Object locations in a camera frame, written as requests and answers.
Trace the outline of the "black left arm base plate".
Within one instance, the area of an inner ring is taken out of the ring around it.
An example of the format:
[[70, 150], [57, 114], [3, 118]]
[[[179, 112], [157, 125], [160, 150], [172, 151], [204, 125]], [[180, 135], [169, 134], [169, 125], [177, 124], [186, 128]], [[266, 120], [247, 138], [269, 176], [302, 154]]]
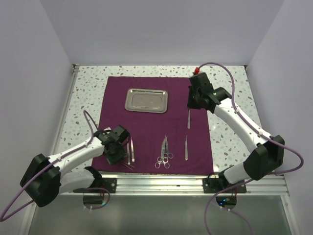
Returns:
[[102, 178], [96, 179], [95, 183], [92, 183], [88, 188], [78, 188], [75, 189], [74, 193], [101, 193], [99, 188], [106, 189], [109, 193], [116, 193], [117, 179], [116, 178]]

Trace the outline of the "steel scalpel handle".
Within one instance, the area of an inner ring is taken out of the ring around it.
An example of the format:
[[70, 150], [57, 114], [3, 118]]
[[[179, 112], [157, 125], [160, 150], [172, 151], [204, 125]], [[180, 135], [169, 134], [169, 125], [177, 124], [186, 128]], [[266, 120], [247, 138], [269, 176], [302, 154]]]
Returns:
[[187, 135], [185, 136], [185, 160], [188, 160], [188, 140]]

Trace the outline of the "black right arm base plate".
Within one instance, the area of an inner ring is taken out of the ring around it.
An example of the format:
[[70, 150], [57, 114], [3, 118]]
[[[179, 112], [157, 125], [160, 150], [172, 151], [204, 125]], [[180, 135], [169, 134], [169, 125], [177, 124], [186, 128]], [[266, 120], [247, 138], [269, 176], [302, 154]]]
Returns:
[[[217, 193], [225, 188], [229, 188], [233, 184], [229, 184], [226, 180], [220, 179], [218, 174], [211, 173], [202, 179], [202, 187], [204, 193]], [[229, 189], [225, 193], [247, 193], [245, 185], [239, 185], [236, 188]]]

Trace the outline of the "purple cloth wrap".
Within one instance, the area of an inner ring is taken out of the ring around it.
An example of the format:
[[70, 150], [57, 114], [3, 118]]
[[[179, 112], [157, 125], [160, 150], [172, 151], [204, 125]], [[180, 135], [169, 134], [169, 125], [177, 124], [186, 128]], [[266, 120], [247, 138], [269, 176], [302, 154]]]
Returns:
[[[109, 165], [106, 157], [93, 158], [98, 171], [151, 174], [208, 175], [213, 172], [213, 158], [207, 112], [191, 110], [191, 127], [187, 128], [188, 78], [109, 77], [104, 91], [99, 129], [114, 129], [122, 125], [134, 143], [135, 162], [131, 170], [121, 163]], [[130, 88], [165, 90], [168, 107], [163, 114], [131, 112], [125, 109]], [[170, 167], [155, 168], [161, 154], [161, 144], [167, 135]], [[185, 160], [185, 136], [188, 140], [188, 160]]]

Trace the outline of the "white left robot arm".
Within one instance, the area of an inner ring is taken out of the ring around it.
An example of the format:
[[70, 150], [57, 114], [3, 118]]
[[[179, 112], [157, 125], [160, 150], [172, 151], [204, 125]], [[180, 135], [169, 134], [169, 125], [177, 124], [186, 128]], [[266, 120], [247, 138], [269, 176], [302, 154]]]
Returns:
[[105, 183], [98, 170], [92, 166], [77, 172], [74, 169], [102, 155], [110, 165], [119, 163], [127, 155], [123, 143], [129, 138], [128, 130], [119, 125], [113, 130], [96, 131], [90, 139], [62, 153], [49, 157], [39, 154], [32, 159], [20, 186], [39, 207], [64, 192], [104, 192]]

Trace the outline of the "small steel hemostat clamp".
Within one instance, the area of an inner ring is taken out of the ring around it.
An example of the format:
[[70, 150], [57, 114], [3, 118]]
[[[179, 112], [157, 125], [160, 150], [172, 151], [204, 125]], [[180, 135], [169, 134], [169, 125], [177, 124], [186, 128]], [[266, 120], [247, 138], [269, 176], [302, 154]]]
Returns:
[[169, 151], [169, 143], [168, 143], [167, 135], [165, 135], [164, 139], [165, 139], [165, 155], [168, 159], [173, 159], [174, 155], [173, 153]]

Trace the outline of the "ridged steel dressing forceps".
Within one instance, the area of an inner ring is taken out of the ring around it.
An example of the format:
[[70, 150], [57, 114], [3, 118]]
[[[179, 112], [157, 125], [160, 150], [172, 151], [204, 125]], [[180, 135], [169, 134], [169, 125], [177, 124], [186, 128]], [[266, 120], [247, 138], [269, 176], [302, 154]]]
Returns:
[[191, 127], [191, 109], [188, 109], [188, 119], [187, 119], [187, 128]]

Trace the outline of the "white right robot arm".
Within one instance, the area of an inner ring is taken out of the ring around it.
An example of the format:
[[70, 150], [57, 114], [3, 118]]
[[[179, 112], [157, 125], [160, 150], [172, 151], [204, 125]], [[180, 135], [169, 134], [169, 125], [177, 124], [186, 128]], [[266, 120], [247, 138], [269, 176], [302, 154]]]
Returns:
[[205, 109], [222, 119], [241, 139], [249, 151], [248, 158], [230, 166], [218, 174], [213, 182], [223, 192], [229, 192], [235, 184], [246, 179], [260, 180], [283, 163], [284, 139], [259, 127], [232, 100], [232, 95], [223, 87], [213, 88], [206, 73], [189, 78], [188, 108]]

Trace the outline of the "steel surgical scissors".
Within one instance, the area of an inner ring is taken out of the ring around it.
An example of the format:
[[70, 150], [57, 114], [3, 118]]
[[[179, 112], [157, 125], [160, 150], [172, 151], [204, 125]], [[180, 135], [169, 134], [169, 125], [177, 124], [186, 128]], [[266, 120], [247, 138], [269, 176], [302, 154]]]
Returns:
[[156, 163], [155, 163], [156, 169], [159, 169], [161, 164], [164, 163], [164, 151], [165, 151], [165, 140], [163, 140], [161, 144], [161, 154], [156, 159]]

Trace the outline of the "stainless steel instrument tray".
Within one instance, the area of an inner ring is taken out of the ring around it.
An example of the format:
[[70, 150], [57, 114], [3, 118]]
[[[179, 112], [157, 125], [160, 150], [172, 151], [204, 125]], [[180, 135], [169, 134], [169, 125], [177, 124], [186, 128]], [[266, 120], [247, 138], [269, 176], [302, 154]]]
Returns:
[[127, 91], [125, 109], [132, 112], [163, 114], [167, 111], [168, 92], [130, 88]]

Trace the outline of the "steel needle holder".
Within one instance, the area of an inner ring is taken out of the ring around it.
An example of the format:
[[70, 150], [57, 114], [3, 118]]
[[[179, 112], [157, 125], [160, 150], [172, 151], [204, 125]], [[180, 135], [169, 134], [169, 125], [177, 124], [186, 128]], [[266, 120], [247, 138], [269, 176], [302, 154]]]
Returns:
[[161, 165], [163, 165], [165, 169], [168, 169], [170, 167], [169, 160], [166, 157], [165, 153], [164, 153], [164, 163]]

